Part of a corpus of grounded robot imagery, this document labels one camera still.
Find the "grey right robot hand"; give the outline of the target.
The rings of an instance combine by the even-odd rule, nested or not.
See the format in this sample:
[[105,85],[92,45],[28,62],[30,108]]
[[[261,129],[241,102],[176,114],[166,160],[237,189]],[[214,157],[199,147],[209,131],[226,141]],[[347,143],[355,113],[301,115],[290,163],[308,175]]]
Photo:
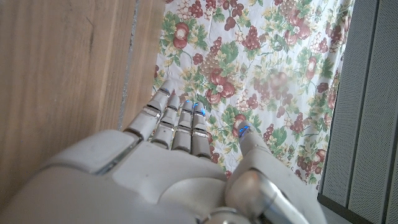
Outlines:
[[124,131],[50,158],[1,212],[2,223],[325,223],[320,204],[247,121],[243,159],[213,163],[202,103],[165,82]]

